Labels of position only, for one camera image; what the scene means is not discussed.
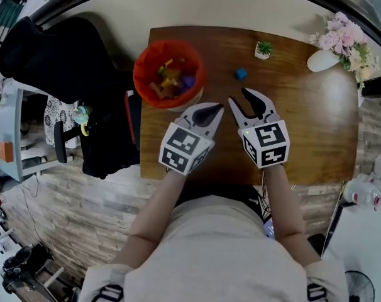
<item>red trash bag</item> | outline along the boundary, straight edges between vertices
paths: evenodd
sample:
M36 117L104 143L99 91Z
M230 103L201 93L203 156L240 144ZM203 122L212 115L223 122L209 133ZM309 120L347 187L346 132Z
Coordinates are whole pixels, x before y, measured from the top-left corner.
M161 82L157 70L170 59L185 59L185 62L172 62L167 68L180 69L182 75L195 75L196 81L192 88L174 99L160 99L148 85L151 82ZM180 40L159 40L148 46L135 62L133 82L141 98L155 108L174 109L186 104L197 102L196 96L201 92L206 82L206 71L196 50L187 42Z

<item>black pants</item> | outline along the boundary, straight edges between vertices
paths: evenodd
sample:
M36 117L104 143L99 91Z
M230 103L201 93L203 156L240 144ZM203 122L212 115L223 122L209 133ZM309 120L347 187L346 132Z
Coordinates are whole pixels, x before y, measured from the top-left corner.
M241 201L246 204L247 207L251 208L264 222L262 209L258 202L260 195L253 186L237 184L195 184L194 182L188 181L185 183L175 207L186 201L210 195Z

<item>blue cube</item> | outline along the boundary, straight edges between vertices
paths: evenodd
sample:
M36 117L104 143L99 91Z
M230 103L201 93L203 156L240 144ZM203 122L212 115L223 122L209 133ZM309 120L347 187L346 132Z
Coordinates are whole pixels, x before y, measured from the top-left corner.
M239 81L242 81L246 76L248 76L248 73L243 67L241 67L235 72L235 78L238 79Z

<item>white t-shirt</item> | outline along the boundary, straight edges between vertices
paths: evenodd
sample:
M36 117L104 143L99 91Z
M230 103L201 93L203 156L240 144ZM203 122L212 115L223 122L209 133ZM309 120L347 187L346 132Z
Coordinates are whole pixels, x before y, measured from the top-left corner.
M103 294L124 302L348 301L342 266L301 267L251 209L217 196L174 209L160 245L138 269L90 267L79 302L92 302L108 285L115 287Z

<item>person's right arm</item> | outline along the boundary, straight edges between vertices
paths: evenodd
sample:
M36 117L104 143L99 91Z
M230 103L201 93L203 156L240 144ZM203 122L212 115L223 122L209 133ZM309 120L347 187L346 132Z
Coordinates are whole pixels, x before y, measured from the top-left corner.
M302 267L320 261L306 239L299 200L291 191L284 167L278 164L265 168L265 177L276 241Z

